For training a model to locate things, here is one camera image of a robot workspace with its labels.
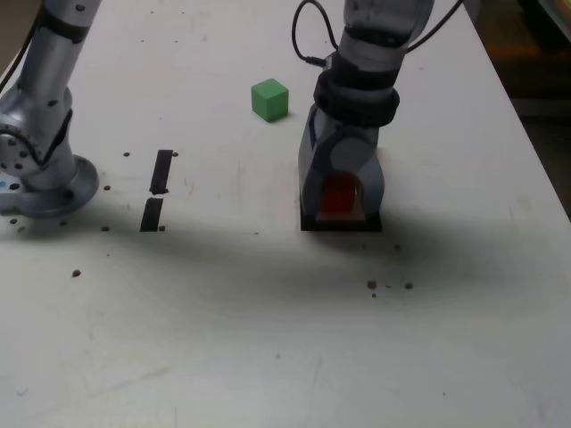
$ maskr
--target black tape strip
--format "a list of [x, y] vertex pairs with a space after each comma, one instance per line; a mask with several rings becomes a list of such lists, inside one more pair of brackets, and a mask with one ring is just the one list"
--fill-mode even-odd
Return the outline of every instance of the black tape strip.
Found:
[[161, 220], [162, 199], [149, 198], [146, 201], [141, 232], [157, 232]]
[[153, 179], [149, 189], [153, 195], [165, 194], [169, 192], [167, 182], [169, 181], [170, 163], [172, 162], [172, 150], [159, 150], [157, 161], [154, 164]]

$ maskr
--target green cube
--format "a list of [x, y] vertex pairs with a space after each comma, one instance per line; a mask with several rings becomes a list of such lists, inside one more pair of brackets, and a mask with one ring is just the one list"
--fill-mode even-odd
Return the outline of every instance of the green cube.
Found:
[[252, 110], [267, 122], [287, 116], [289, 91], [273, 78], [252, 86]]

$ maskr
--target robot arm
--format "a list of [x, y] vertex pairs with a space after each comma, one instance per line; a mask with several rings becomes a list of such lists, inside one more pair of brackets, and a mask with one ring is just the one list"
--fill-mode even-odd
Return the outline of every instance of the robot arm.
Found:
[[0, 99], [0, 213], [68, 214], [98, 187], [95, 167], [72, 154], [68, 82], [101, 0], [44, 0], [16, 84]]
[[400, 98], [393, 85], [433, 6], [346, 0], [341, 43], [319, 76], [300, 149], [302, 230], [380, 231], [379, 129], [394, 118]]

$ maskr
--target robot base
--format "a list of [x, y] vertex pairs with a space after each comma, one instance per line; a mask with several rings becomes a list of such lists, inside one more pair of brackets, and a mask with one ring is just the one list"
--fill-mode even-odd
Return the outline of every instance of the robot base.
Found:
[[30, 191], [16, 177], [2, 176], [0, 214], [20, 214], [28, 218], [56, 218], [69, 215], [94, 197], [99, 187], [95, 166], [79, 156], [76, 176], [64, 187], [50, 191]]

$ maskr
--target black cable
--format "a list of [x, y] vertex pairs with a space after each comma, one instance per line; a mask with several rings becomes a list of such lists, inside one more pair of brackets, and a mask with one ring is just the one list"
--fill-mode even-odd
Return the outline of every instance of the black cable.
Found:
[[441, 29], [446, 22], [448, 22], [448, 20], [452, 17], [452, 15], [454, 13], [456, 13], [456, 11], [462, 6], [463, 3], [464, 3], [464, 0], [458, 0], [456, 2], [456, 4], [454, 6], [452, 6], [450, 11], [448, 13], [446, 13], [446, 15], [444, 15], [444, 18], [442, 18], [440, 20], [440, 22], [438, 22], [434, 26], [433, 29], [431, 29], [430, 31], [428, 31], [426, 33], [426, 36], [422, 37], [416, 44], [409, 46], [409, 49], [407, 49], [407, 54], [410, 54], [412, 51], [414, 51], [418, 47], [421, 47], [424, 43], [426, 43], [428, 41], [428, 39], [430, 39], [430, 37], [432, 37], [434, 34], [436, 34], [438, 32], [438, 30]]
[[32, 42], [32, 38], [34, 38], [34, 33], [36, 32], [36, 26], [37, 26], [37, 17], [34, 19], [32, 28], [29, 29], [29, 33], [26, 36], [26, 40], [24, 41], [24, 46], [21, 48], [20, 52], [18, 53], [18, 56], [16, 56], [16, 59], [14, 60], [14, 63], [12, 64], [12, 67], [10, 68], [8, 73], [6, 73], [6, 75], [4, 76], [4, 80], [2, 80], [2, 83], [0, 83], [0, 94], [2, 93], [2, 91], [4, 91], [6, 85], [8, 85], [8, 82], [12, 78], [12, 75], [20, 65], [21, 60], [24, 58], [26, 51], [28, 51], [29, 44]]
[[[456, 11], [460, 8], [460, 6], [463, 3], [464, 3], [464, 0], [458, 0], [456, 2], [456, 4], [454, 6], [452, 6], [452, 8], [449, 10], [449, 12], [446, 13], [446, 15], [444, 15], [444, 17], [434, 26], [433, 29], [428, 31], [428, 33], [426, 33], [426, 35], [424, 37], [422, 37], [415, 45], [409, 46], [409, 48], [407, 49], [407, 54], [409, 54], [412, 51], [414, 51], [415, 49], [421, 47], [434, 34], [436, 34], [444, 26], [444, 24], [446, 24], [446, 22], [448, 22], [448, 20], [452, 17], [452, 15], [454, 13], [456, 13]], [[337, 43], [335, 41], [335, 36], [333, 34], [333, 30], [331, 29], [331, 22], [329, 22], [329, 17], [327, 16], [327, 12], [325, 12], [325, 9], [317, 0], [303, 0], [301, 2], [301, 4], [299, 5], [299, 7], [297, 8], [297, 11], [295, 11], [294, 25], [292, 26], [292, 42], [294, 43], [294, 49], [295, 49], [295, 53], [297, 54], [297, 56], [299, 56], [302, 60], [304, 60], [305, 62], [307, 62], [311, 65], [316, 65], [318, 67], [323, 68], [327, 65], [326, 60], [321, 59], [321, 58], [316, 58], [315, 56], [303, 56], [302, 53], [300, 52], [299, 48], [297, 47], [297, 39], [295, 36], [295, 30], [297, 29], [297, 21], [300, 17], [300, 13], [302, 12], [302, 9], [306, 4], [313, 4], [315, 7], [317, 7], [319, 9], [319, 11], [321, 12], [321, 15], [323, 16], [323, 19], [325, 20], [325, 23], [327, 25], [327, 32], [329, 33], [329, 39], [331, 40], [331, 45], [333, 45], [335, 50], [339, 49], [339, 46], [337, 45]]]
[[297, 20], [299, 19], [300, 13], [302, 12], [302, 9], [303, 7], [305, 7], [306, 4], [313, 4], [315, 7], [319, 9], [319, 11], [321, 12], [321, 16], [323, 16], [323, 19], [325, 20], [325, 25], [327, 25], [327, 32], [329, 33], [329, 40], [331, 40], [331, 45], [333, 45], [335, 50], [339, 49], [339, 46], [335, 41], [335, 35], [333, 34], [333, 29], [331, 28], [331, 22], [329, 22], [329, 17], [327, 16], [327, 12], [325, 12], [325, 9], [317, 0], [303, 0], [298, 6], [297, 11], [295, 11], [294, 25], [292, 26], [292, 42], [294, 43], [294, 49], [297, 56], [299, 56], [302, 60], [304, 60], [308, 64], [317, 65], [318, 67], [323, 68], [327, 65], [326, 60], [321, 58], [316, 58], [315, 56], [303, 56], [299, 48], [297, 47], [297, 38], [295, 36], [295, 31], [297, 30]]

